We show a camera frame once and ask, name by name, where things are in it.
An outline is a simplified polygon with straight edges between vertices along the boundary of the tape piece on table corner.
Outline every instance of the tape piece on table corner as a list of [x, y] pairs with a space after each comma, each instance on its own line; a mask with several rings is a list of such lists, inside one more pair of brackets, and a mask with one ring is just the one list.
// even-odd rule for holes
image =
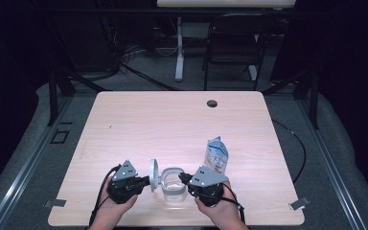
[[64, 207], [65, 202], [67, 202], [67, 200], [64, 199], [47, 200], [46, 203], [44, 203], [44, 207], [45, 208], [53, 208], [54, 206]]
[[311, 202], [308, 198], [302, 197], [299, 200], [290, 203], [288, 206], [291, 210], [298, 210], [306, 208], [306, 205], [309, 205]]

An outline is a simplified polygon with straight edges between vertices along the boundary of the snack bag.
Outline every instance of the snack bag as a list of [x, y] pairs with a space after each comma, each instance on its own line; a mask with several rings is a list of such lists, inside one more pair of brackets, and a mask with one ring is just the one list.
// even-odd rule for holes
[[205, 166], [225, 174], [226, 164], [228, 163], [229, 153], [226, 146], [220, 141], [220, 136], [208, 140], [207, 150], [205, 152]]

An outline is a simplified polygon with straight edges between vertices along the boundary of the black chair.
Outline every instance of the black chair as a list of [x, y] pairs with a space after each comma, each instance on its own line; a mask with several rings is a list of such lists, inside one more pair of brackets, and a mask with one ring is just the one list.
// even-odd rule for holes
[[253, 85], [256, 90], [266, 43], [275, 28], [275, 19], [269, 15], [248, 13], [227, 13], [211, 22], [205, 59], [203, 62], [204, 90], [207, 90], [209, 63], [222, 65], [257, 66]]

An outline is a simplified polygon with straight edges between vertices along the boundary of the person's left hand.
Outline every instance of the person's left hand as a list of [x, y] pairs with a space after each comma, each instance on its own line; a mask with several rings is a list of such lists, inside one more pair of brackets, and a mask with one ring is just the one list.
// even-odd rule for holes
[[92, 223], [90, 230], [107, 230], [113, 229], [116, 224], [121, 220], [122, 215], [129, 210], [137, 200], [138, 195], [132, 196], [126, 203], [118, 204], [108, 197], [108, 193], [106, 191], [107, 186], [109, 184], [109, 180], [112, 177], [109, 177], [105, 185], [103, 186], [103, 193], [101, 194], [101, 202], [102, 203], [105, 199], [106, 201], [100, 207], [97, 212], [97, 215]]

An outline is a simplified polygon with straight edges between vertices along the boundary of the light wood tabletop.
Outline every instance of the light wood tabletop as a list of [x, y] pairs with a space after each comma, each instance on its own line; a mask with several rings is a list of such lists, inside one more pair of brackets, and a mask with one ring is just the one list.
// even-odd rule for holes
[[171, 8], [292, 8], [295, 0], [157, 0]]
[[[207, 102], [214, 100], [216, 107]], [[225, 175], [247, 225], [299, 225], [288, 167], [259, 92], [180, 91], [98, 94], [53, 207], [53, 226], [87, 226], [108, 171], [127, 159], [143, 177], [150, 160], [159, 171], [178, 167], [194, 174], [203, 164], [207, 142], [220, 136], [229, 151]], [[121, 226], [212, 226], [186, 193], [184, 201], [165, 201], [161, 187], [145, 187]]]

